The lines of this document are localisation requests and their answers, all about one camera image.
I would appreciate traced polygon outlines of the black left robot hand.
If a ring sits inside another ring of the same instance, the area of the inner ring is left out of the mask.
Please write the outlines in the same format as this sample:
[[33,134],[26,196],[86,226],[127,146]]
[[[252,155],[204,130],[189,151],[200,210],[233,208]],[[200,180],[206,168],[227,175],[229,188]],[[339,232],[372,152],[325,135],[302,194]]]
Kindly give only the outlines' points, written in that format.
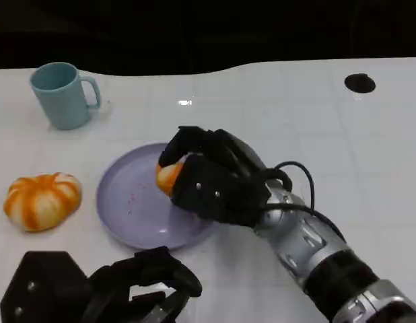
[[102,266],[89,277],[68,252],[29,251],[0,314],[2,322],[175,322],[202,290],[165,246]]

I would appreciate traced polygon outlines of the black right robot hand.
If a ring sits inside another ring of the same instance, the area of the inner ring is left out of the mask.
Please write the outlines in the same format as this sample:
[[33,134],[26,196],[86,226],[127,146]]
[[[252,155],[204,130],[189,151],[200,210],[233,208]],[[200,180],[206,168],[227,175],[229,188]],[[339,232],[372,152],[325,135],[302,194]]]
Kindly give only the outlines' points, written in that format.
[[254,228],[271,195],[265,169],[233,134],[180,126],[159,157],[155,182],[174,205],[202,219]]

